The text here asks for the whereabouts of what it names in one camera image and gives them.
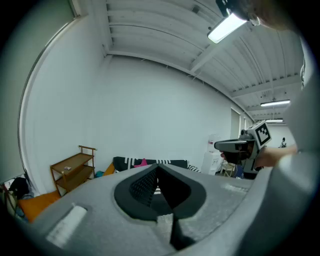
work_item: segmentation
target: person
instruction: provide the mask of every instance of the person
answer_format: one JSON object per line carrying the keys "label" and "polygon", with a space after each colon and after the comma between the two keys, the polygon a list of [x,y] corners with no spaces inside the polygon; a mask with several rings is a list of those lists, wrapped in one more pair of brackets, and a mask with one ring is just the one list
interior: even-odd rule
{"label": "person", "polygon": [[[258,23],[268,28],[272,28],[275,30],[292,30],[296,32],[297,29],[293,25],[291,19],[279,8],[279,2],[281,1],[238,0],[237,6],[239,7],[239,10],[235,13],[240,18],[243,14],[247,14],[247,16],[250,17],[251,21],[254,20],[255,23]],[[308,60],[310,59],[310,51],[307,48],[306,44],[303,42],[303,40],[302,49],[305,57],[305,61],[301,69],[301,82],[303,87],[303,82],[306,81],[306,77],[304,77],[306,62],[308,62]],[[298,150],[296,145],[287,147],[285,138],[283,138],[280,148],[263,147],[255,160],[254,167],[274,167],[282,157],[296,154],[297,151]],[[223,152],[221,153],[221,157],[226,159]]]}
{"label": "person", "polygon": [[286,147],[287,147],[286,138],[285,138],[285,137],[283,137],[282,142],[281,142],[281,144],[280,144],[280,147],[279,147],[279,148],[286,148]]}

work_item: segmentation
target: white wall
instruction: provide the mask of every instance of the white wall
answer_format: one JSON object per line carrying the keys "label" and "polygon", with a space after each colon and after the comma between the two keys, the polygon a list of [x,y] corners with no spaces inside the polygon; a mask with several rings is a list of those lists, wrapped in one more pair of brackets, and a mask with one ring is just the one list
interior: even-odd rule
{"label": "white wall", "polygon": [[200,168],[209,135],[230,138],[230,100],[152,61],[105,61],[93,97],[97,170],[105,171],[116,156],[187,159]]}
{"label": "white wall", "polygon": [[25,106],[28,171],[39,192],[55,190],[50,165],[92,146],[88,134],[93,84],[103,62],[92,21],[73,21],[42,63]]}
{"label": "white wall", "polygon": [[1,52],[0,183],[24,173],[18,146],[18,115],[28,74],[52,36],[73,18],[68,0],[39,1]]}
{"label": "white wall", "polygon": [[268,129],[272,138],[272,140],[267,144],[268,147],[278,148],[282,142],[283,137],[285,137],[287,147],[296,144],[295,139],[288,126],[268,125]]}

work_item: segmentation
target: ceiling beam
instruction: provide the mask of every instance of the ceiling beam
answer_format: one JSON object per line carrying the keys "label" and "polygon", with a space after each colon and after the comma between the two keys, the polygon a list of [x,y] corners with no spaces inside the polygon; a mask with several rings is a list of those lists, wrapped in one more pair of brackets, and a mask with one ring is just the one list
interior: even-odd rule
{"label": "ceiling beam", "polygon": [[274,106],[251,106],[246,108],[246,112],[260,111],[260,110],[271,110],[271,109],[285,109],[289,104],[274,105]]}
{"label": "ceiling beam", "polygon": [[264,120],[264,119],[277,119],[277,118],[283,118],[282,114],[259,114],[259,115],[253,115],[253,119],[255,120]]}
{"label": "ceiling beam", "polygon": [[[198,73],[191,72],[187,68],[183,67],[182,64],[165,60],[163,55],[159,55],[159,54],[158,55],[155,55],[155,54],[151,55],[151,54],[146,54],[146,53],[142,53],[142,52],[132,52],[129,49],[118,49],[115,47],[108,54],[120,55],[120,56],[130,56],[130,57],[136,57],[136,58],[140,58],[140,59],[150,60],[150,61],[154,61],[154,62],[158,62],[158,63],[164,64],[164,65],[167,65],[167,66],[175,68],[177,70],[183,71],[183,72],[185,72],[191,76],[194,76],[194,77],[198,78],[199,80],[207,83],[208,85],[212,86],[213,88],[215,88],[216,90],[221,92],[223,95],[225,95],[227,98],[229,98],[231,101],[233,101],[236,105],[238,105],[243,110],[243,113],[246,113],[245,107],[242,106],[241,104],[239,104],[238,102],[235,102],[231,98],[230,92],[226,89],[226,87],[224,85],[222,85],[221,83],[219,83],[218,81],[216,81],[214,78],[205,77],[199,72]],[[252,121],[254,120],[250,113],[246,113],[246,114],[248,115],[249,118],[252,119]]]}
{"label": "ceiling beam", "polygon": [[219,9],[218,10],[214,9],[212,6],[209,6],[209,3],[204,2],[203,0],[197,0],[195,2],[197,3],[197,5],[199,5],[203,9],[207,9],[209,12],[214,14],[214,16],[217,18],[217,22],[223,19],[223,16]]}
{"label": "ceiling beam", "polygon": [[71,0],[71,4],[72,11],[76,16],[89,15],[93,18],[102,53],[106,57],[113,46],[106,0]]}
{"label": "ceiling beam", "polygon": [[167,46],[170,49],[175,49],[178,53],[179,51],[184,51],[184,57],[188,57],[189,59],[194,59],[197,56],[196,52],[199,52],[198,50],[195,52],[194,50],[191,51],[188,47],[189,45],[183,44],[181,41],[172,40],[172,38],[168,38],[168,36],[164,36],[159,31],[152,31],[150,34],[149,31],[134,31],[132,32],[125,32],[125,31],[119,31],[119,32],[112,32],[111,36],[112,38],[124,38],[128,42],[132,42],[135,38],[143,38],[143,41],[149,42],[149,44],[152,44],[154,47],[157,48],[157,44],[159,43],[161,46]]}
{"label": "ceiling beam", "polygon": [[100,34],[102,46],[107,54],[113,46],[111,31],[108,19],[108,10],[106,0],[90,1],[92,4],[94,21]]}
{"label": "ceiling beam", "polygon": [[200,42],[206,38],[207,30],[204,30],[201,25],[195,25],[190,19],[186,20],[183,17],[179,19],[175,15],[170,15],[170,13],[164,14],[157,11],[139,9],[112,9],[108,11],[108,16],[113,17],[118,22],[176,28],[180,34],[192,35],[193,38],[199,38]]}
{"label": "ceiling beam", "polygon": [[232,32],[225,39],[223,39],[219,43],[211,42],[210,46],[208,46],[190,65],[190,71],[196,72],[200,69],[204,64],[210,61],[217,53],[219,53],[222,49],[229,47],[234,40],[238,39],[240,36],[245,35],[250,31],[250,28],[247,24],[241,26],[236,31]]}
{"label": "ceiling beam", "polygon": [[204,33],[204,35],[208,31],[207,27],[212,26],[212,21],[203,19],[191,9],[172,0],[107,0],[106,4],[111,6],[112,12],[110,14],[118,13],[120,16],[126,14],[126,18],[130,17],[131,14],[136,14],[140,21],[143,19],[141,15],[160,15],[182,22]]}
{"label": "ceiling beam", "polygon": [[[257,40],[259,43],[256,44],[259,46],[259,50],[257,51],[257,54],[260,55],[260,60],[267,60],[267,52],[266,49],[263,47],[263,44],[261,42],[260,37],[257,35],[257,33],[252,33],[251,36]],[[274,96],[275,94],[275,90],[274,90],[274,84],[273,84],[273,75],[272,75],[272,71],[271,71],[271,64],[269,61],[266,61],[266,65],[267,65],[267,72],[268,72],[268,76],[269,76],[269,81],[270,81],[270,86],[271,86],[271,91],[272,91],[272,96]]]}
{"label": "ceiling beam", "polygon": [[252,74],[254,75],[257,83],[265,83],[264,75],[262,74],[262,67],[258,61],[258,58],[255,55],[252,47],[247,42],[247,39],[250,37],[240,37],[239,43],[235,44],[236,49],[238,50],[239,54],[245,59],[245,62],[250,67]]}
{"label": "ceiling beam", "polygon": [[289,76],[286,78],[274,80],[272,82],[268,81],[266,83],[262,83],[246,89],[237,90],[231,93],[231,97],[235,99],[235,98],[249,95],[249,94],[263,93],[267,91],[276,90],[282,87],[292,87],[292,86],[300,86],[300,85],[301,85],[300,75],[294,75],[294,76]]}
{"label": "ceiling beam", "polygon": [[201,47],[201,45],[194,40],[194,38],[188,38],[185,37],[184,35],[175,32],[173,30],[169,30],[166,28],[162,28],[162,27],[157,27],[151,24],[139,24],[137,22],[110,22],[109,23],[110,28],[121,28],[121,27],[134,27],[134,28],[141,28],[141,29],[146,29],[146,30],[151,30],[152,32],[160,32],[160,33],[165,33],[168,34],[172,37],[178,38],[180,40],[183,40],[191,45],[193,45],[194,47],[197,47],[199,50],[204,51],[204,49]]}

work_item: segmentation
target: person's hand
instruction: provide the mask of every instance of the person's hand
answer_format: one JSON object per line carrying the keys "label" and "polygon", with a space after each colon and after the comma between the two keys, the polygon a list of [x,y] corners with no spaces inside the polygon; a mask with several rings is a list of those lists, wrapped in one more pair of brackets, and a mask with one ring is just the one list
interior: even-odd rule
{"label": "person's hand", "polygon": [[[277,162],[286,155],[297,153],[297,146],[292,145],[283,148],[263,147],[257,158],[255,159],[254,168],[258,167],[274,167]],[[225,154],[222,152],[221,157],[226,160]]]}

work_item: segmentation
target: black bag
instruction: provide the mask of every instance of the black bag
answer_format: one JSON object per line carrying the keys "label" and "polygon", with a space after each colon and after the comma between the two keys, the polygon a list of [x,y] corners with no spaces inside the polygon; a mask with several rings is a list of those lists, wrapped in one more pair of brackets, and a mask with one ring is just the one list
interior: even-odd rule
{"label": "black bag", "polygon": [[21,199],[25,194],[29,193],[27,180],[22,177],[15,178],[9,188],[9,191],[13,191],[13,194],[18,200]]}

